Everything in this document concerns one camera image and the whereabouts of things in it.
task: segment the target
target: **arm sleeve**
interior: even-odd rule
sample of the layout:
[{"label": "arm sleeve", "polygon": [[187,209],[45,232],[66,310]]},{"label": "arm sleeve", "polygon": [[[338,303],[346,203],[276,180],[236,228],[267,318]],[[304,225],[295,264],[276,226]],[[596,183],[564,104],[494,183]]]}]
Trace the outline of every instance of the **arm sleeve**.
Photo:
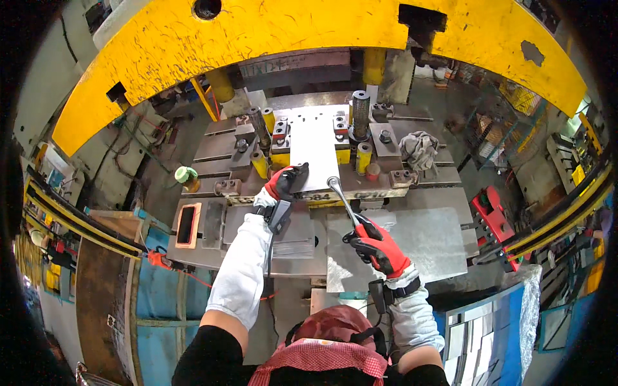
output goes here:
[{"label": "arm sleeve", "polygon": [[232,334],[203,325],[180,357],[172,385],[246,385],[256,366],[243,366],[242,360],[242,349]]},{"label": "arm sleeve", "polygon": [[440,366],[424,364],[408,371],[404,375],[403,385],[448,386],[446,374]]}]

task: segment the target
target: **metal rod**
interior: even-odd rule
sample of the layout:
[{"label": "metal rod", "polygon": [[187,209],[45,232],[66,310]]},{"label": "metal rod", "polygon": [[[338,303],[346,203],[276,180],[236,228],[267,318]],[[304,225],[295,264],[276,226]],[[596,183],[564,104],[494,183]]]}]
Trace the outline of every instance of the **metal rod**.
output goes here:
[{"label": "metal rod", "polygon": [[360,225],[360,223],[357,220],[356,216],[354,215],[354,212],[352,212],[352,207],[345,199],[344,191],[341,188],[341,180],[339,180],[339,177],[332,176],[332,177],[328,177],[328,179],[326,180],[326,183],[328,184],[328,187],[330,189],[332,189],[335,193],[337,193],[337,196],[339,196],[341,201],[344,202],[345,210],[348,212],[348,216],[350,216],[350,219],[352,220],[352,223],[354,224],[354,229],[356,229]]}]

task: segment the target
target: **white arm sleeve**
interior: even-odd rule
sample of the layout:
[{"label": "white arm sleeve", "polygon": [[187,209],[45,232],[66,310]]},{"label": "white arm sleeve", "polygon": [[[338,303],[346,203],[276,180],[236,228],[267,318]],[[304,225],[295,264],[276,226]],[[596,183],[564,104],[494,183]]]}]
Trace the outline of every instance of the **white arm sleeve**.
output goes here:
[{"label": "white arm sleeve", "polygon": [[[414,263],[395,280],[387,280],[391,288],[407,286],[418,277]],[[427,303],[429,293],[423,285],[405,298],[395,299],[390,305],[392,313],[392,332],[401,355],[421,346],[433,346],[438,352],[444,349],[444,338],[438,333],[438,325],[433,317],[433,308]]]},{"label": "white arm sleeve", "polygon": [[206,311],[222,311],[240,320],[247,330],[253,327],[272,236],[263,216],[245,215],[245,222],[238,228],[214,280]]}]

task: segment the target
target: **blue panel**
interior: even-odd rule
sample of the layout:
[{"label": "blue panel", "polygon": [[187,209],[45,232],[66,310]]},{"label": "blue panel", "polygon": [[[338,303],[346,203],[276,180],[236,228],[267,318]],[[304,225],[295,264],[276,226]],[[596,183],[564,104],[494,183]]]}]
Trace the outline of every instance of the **blue panel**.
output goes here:
[{"label": "blue panel", "polygon": [[164,249],[167,249],[167,244],[169,243],[169,235],[166,235],[159,228],[150,227],[148,229],[148,236],[146,236],[146,248],[149,250],[156,249],[157,246],[162,246]]},{"label": "blue panel", "polygon": [[519,320],[522,312],[523,287],[500,300],[494,313],[494,350],[491,363],[496,363],[489,384],[521,385],[522,357],[519,348]]},{"label": "blue panel", "polygon": [[169,385],[178,363],[176,328],[137,326],[137,354],[144,386]]},{"label": "blue panel", "polygon": [[176,319],[178,275],[178,272],[152,266],[147,259],[142,259],[137,291],[138,318]]},{"label": "blue panel", "polygon": [[197,330],[200,328],[199,325],[192,325],[190,327],[185,328],[185,343],[187,347],[191,344],[193,338],[195,338],[197,334]]},{"label": "blue panel", "polygon": [[[203,282],[212,284],[213,277],[208,269],[198,268],[193,274]],[[201,319],[208,304],[209,296],[210,288],[192,277],[187,278],[187,319]]]},{"label": "blue panel", "polygon": [[442,338],[444,338],[444,335],[446,334],[446,313],[437,313],[434,311],[433,317],[438,324],[439,334],[442,335]]}]

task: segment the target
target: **hole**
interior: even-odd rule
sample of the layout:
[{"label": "hole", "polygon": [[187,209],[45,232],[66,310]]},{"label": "hole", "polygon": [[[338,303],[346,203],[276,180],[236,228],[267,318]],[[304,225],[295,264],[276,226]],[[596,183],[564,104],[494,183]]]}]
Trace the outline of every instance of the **hole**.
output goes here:
[{"label": "hole", "polygon": [[213,20],[221,12],[221,0],[197,0],[193,11],[202,20]]},{"label": "hole", "polygon": [[127,92],[127,89],[124,88],[121,82],[116,83],[112,88],[109,89],[105,95],[108,96],[111,102],[126,102],[126,98],[124,97],[124,93]]},{"label": "hole", "polygon": [[191,229],[193,228],[193,217],[195,216],[195,206],[182,208],[176,242],[178,244],[189,244],[191,241]]}]

